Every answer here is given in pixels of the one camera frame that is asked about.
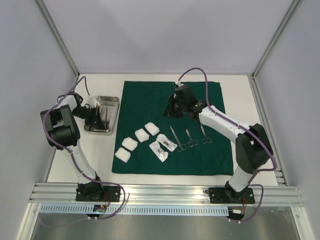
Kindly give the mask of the steel tweezers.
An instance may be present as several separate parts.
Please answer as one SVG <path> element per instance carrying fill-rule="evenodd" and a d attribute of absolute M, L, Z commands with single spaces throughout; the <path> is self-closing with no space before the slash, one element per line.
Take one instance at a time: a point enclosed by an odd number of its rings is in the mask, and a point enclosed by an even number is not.
<path fill-rule="evenodd" d="M 96 105 L 96 118 L 101 120 L 101 114 L 100 114 L 100 106 Z"/>
<path fill-rule="evenodd" d="M 106 121 L 107 121 L 107 123 L 109 123 L 111 121 L 113 112 L 114 112 L 114 106 L 113 105 L 107 105 L 106 106 Z"/>
<path fill-rule="evenodd" d="M 102 121 L 105 126 L 109 125 L 111 113 L 112 111 L 110 110 L 110 107 L 108 105 L 104 105 L 102 107 Z"/>
<path fill-rule="evenodd" d="M 101 122 L 103 123 L 105 128 L 108 128 L 109 121 L 108 121 L 108 106 L 107 105 L 101 105 L 99 107 L 99 115 L 101 118 Z"/>

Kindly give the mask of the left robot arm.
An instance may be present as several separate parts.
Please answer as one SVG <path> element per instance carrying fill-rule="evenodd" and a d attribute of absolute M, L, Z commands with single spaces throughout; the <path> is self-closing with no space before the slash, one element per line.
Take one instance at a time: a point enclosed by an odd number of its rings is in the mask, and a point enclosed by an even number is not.
<path fill-rule="evenodd" d="M 83 98 L 72 91 L 59 96 L 56 106 L 40 112 L 43 129 L 50 146 L 63 152 L 78 177 L 77 192 L 88 194 L 98 201 L 104 197 L 105 188 L 100 178 L 88 163 L 80 145 L 80 130 L 75 117 L 83 119 L 89 126 L 102 126 L 97 107 L 82 106 Z"/>

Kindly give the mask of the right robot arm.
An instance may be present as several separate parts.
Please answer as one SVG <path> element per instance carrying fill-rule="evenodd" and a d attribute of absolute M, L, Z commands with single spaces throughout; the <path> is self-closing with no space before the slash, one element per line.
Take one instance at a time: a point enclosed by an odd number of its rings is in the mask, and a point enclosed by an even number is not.
<path fill-rule="evenodd" d="M 247 125 L 228 117 L 214 105 L 197 100 L 188 85 L 174 84 L 174 94 L 169 97 L 163 115 L 169 118 L 188 116 L 234 143 L 237 168 L 224 187 L 225 196 L 232 203 L 238 202 L 244 196 L 244 190 L 261 166 L 273 159 L 273 150 L 262 125 Z"/>

